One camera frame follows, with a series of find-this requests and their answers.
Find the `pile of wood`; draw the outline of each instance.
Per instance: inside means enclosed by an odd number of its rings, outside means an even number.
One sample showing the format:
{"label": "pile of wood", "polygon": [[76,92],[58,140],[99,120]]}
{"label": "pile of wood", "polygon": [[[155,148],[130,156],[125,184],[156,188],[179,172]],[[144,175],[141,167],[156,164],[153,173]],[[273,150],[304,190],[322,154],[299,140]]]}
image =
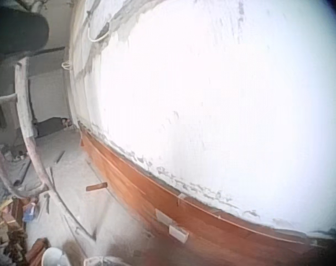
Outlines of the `pile of wood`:
{"label": "pile of wood", "polygon": [[42,256],[48,248],[49,243],[46,238],[37,239],[31,249],[25,255],[28,265],[41,266]]}
{"label": "pile of wood", "polygon": [[23,203],[19,199],[7,200],[0,208],[0,260],[16,265],[25,261],[25,223]]}

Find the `wooden wall panel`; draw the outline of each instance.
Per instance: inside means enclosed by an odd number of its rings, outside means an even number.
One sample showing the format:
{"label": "wooden wall panel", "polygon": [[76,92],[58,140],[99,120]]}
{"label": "wooden wall panel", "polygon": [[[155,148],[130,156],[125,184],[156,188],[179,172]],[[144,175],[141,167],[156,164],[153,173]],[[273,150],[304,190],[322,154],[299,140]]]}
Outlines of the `wooden wall panel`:
{"label": "wooden wall panel", "polygon": [[303,234],[283,234],[222,211],[211,212],[211,207],[191,197],[178,198],[177,190],[140,171],[82,125],[81,136],[84,149],[114,193],[147,226],[168,235],[168,227],[156,219],[156,209],[160,210],[189,232],[182,247],[218,261],[216,265],[296,265],[325,248],[311,245],[313,239]]}

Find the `white plastered wall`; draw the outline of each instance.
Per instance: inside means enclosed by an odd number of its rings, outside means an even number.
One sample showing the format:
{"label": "white plastered wall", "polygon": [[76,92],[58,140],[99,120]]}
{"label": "white plastered wall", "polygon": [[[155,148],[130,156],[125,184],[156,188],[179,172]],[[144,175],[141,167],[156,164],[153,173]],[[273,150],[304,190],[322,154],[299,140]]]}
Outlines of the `white plastered wall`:
{"label": "white plastered wall", "polygon": [[[130,16],[101,2],[96,34]],[[79,120],[206,204],[275,228],[336,229],[332,10],[313,0],[147,2],[92,57],[89,1],[77,6]]]}
{"label": "white plastered wall", "polygon": [[38,122],[52,117],[69,118],[62,69],[31,76],[30,94]]}

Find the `dark cylindrical object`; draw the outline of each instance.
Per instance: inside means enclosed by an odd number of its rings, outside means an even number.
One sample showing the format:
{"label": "dark cylindrical object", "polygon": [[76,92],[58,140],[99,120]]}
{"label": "dark cylindrical object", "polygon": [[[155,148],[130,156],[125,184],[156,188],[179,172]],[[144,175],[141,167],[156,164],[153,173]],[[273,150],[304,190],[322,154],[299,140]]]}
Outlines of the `dark cylindrical object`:
{"label": "dark cylindrical object", "polygon": [[0,7],[0,54],[41,49],[48,36],[47,20],[40,14]]}

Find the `white cable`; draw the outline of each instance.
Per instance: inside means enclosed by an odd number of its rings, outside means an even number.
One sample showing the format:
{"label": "white cable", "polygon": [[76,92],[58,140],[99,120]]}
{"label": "white cable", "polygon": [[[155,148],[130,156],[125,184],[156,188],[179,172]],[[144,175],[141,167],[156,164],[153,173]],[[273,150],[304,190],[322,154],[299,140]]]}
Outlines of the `white cable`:
{"label": "white cable", "polygon": [[61,66],[65,70],[71,70],[72,69],[72,65],[69,61],[63,62]]}
{"label": "white cable", "polygon": [[107,32],[103,36],[97,38],[96,40],[91,39],[91,37],[90,37],[90,24],[88,25],[88,31],[87,32],[88,32],[87,36],[88,36],[89,41],[91,41],[92,43],[97,43],[97,42],[103,40],[106,36],[108,36],[110,31],[107,30]]}

